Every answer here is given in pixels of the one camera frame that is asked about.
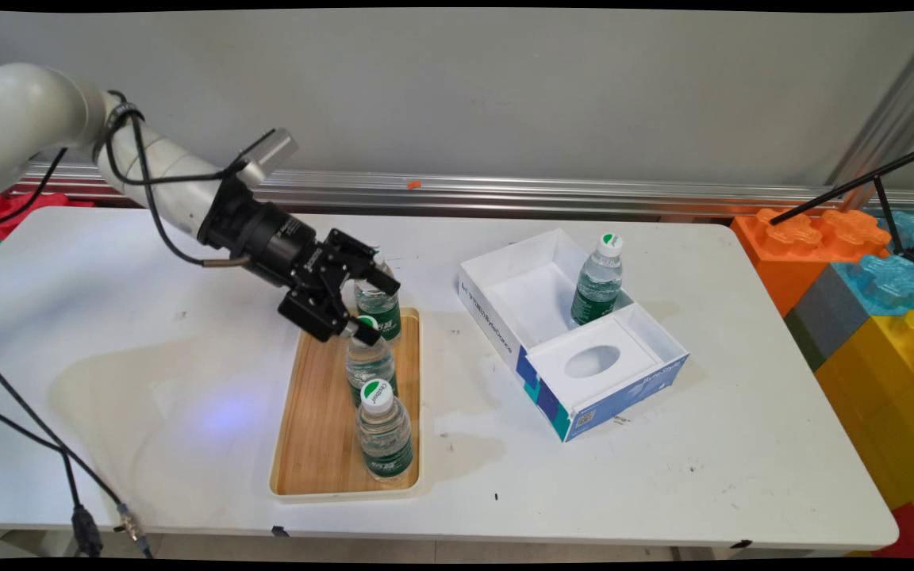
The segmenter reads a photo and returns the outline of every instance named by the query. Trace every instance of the qr code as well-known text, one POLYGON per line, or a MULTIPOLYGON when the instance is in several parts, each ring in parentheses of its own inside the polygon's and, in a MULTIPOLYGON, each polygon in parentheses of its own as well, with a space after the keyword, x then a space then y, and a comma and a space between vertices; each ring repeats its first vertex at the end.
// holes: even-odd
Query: qr code
POLYGON ((587 423, 590 423, 591 419, 593 419, 593 418, 594 418, 594 411, 588 411, 587 413, 584 413, 584 415, 581 415, 580 420, 577 420, 577 426, 579 426, 579 427, 584 426, 587 423))

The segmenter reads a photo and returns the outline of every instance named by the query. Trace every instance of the bamboo tray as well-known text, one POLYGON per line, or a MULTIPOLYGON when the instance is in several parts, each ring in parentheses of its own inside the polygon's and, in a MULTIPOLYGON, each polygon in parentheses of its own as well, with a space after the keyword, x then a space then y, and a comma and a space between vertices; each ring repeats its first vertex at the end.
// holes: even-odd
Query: bamboo tray
POLYGON ((414 459, 399 481, 373 480, 355 438, 344 356, 348 340, 319 343, 302 333, 280 422, 270 491, 285 502, 377 500, 410 496, 422 473, 421 322, 415 308, 401 308, 401 339, 393 347, 397 390, 411 418, 414 459))

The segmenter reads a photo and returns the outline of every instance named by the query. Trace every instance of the oval hole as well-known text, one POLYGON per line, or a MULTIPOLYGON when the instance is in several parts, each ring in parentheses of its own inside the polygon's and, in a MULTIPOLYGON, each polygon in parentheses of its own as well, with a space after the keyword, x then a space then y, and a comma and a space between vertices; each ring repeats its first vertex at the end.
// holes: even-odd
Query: oval hole
POLYGON ((598 346, 586 348, 570 358, 563 367, 563 372, 574 379, 584 379, 593 377, 602 371, 605 371, 619 361, 619 347, 598 346))

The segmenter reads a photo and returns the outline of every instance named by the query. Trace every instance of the floor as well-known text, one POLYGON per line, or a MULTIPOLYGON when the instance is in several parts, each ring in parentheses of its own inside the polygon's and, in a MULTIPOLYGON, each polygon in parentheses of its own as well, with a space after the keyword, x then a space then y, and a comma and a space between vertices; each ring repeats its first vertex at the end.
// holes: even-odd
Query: floor
MULTIPOLYGON (((40 553, 43 531, 10 531, 2 541, 40 553)), ((103 557, 140 558, 124 534, 104 534, 103 557)), ((150 535, 159 559, 320 561, 321 563, 589 563, 673 561, 674 548, 562 543, 406 542, 384 539, 254 538, 231 535, 150 535)))

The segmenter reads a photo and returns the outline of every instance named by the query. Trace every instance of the open box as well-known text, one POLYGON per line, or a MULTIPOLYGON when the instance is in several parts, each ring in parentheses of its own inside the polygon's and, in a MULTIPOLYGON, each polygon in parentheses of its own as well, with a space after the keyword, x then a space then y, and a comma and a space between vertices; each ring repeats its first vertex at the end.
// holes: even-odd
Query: open box
POLYGON ((612 313, 570 318, 589 255, 554 230, 460 265, 461 301, 562 441, 670 386, 689 357, 624 290, 612 313))

